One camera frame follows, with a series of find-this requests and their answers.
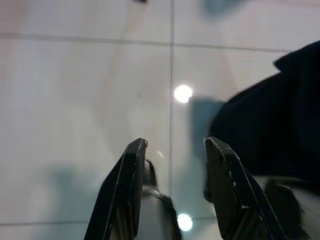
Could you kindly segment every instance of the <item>tile floor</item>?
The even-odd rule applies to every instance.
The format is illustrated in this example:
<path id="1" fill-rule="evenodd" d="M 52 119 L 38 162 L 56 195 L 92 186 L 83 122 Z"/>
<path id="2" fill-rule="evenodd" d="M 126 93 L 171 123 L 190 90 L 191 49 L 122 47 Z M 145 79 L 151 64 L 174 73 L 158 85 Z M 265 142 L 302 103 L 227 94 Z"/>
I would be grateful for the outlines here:
<path id="1" fill-rule="evenodd" d="M 202 137 L 221 104 L 320 39 L 317 0 L 0 1 L 0 236 L 82 239 L 125 146 L 149 142 L 159 188 L 221 239 Z M 188 103 L 174 90 L 188 85 Z"/>

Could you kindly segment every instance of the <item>black fabric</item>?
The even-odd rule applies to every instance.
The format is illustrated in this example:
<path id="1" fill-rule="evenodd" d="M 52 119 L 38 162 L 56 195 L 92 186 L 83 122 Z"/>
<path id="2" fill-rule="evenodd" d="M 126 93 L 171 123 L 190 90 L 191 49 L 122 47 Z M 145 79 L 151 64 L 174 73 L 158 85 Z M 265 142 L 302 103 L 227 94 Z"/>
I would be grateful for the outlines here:
<path id="1" fill-rule="evenodd" d="M 256 175 L 320 182 L 320 41 L 275 62 L 280 72 L 230 99 L 209 136 Z"/>

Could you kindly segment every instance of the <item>white floor tile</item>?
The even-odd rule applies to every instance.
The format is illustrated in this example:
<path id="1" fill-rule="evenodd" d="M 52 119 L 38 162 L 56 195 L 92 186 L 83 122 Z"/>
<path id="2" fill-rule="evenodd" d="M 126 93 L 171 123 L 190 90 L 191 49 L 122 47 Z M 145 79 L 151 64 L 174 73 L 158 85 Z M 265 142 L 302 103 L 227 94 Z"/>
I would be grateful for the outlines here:
<path id="1" fill-rule="evenodd" d="M 170 0 L 2 0 L 0 32 L 168 42 Z"/>
<path id="2" fill-rule="evenodd" d="M 175 41 L 295 50 L 320 39 L 320 4 L 300 2 L 176 0 Z"/>
<path id="3" fill-rule="evenodd" d="M 174 100 L 172 115 L 172 197 L 178 214 L 208 217 L 212 206 L 203 197 L 203 137 L 222 102 L 274 74 L 278 53 L 207 48 L 175 49 L 173 87 L 190 86 L 188 103 Z"/>
<path id="4" fill-rule="evenodd" d="M 222 240 L 216 219 L 193 220 L 190 231 L 182 231 L 184 240 Z"/>
<path id="5" fill-rule="evenodd" d="M 82 240 L 87 224 L 1 226 L 1 240 Z"/>
<path id="6" fill-rule="evenodd" d="M 88 220 L 139 137 L 168 193 L 168 47 L 7 39 L 0 56 L 0 223 Z"/>

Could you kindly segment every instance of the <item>glossy floor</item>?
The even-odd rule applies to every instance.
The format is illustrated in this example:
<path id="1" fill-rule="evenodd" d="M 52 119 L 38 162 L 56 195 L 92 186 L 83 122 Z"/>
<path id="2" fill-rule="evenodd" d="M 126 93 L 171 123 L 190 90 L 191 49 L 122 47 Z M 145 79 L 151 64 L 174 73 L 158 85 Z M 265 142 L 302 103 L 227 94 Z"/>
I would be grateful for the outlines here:
<path id="1" fill-rule="evenodd" d="M 192 219 L 184 238 L 220 239 L 202 194 L 208 125 L 274 60 L 320 39 L 316 0 L 3 0 L 0 14 L 2 240 L 83 238 L 138 137 Z"/>

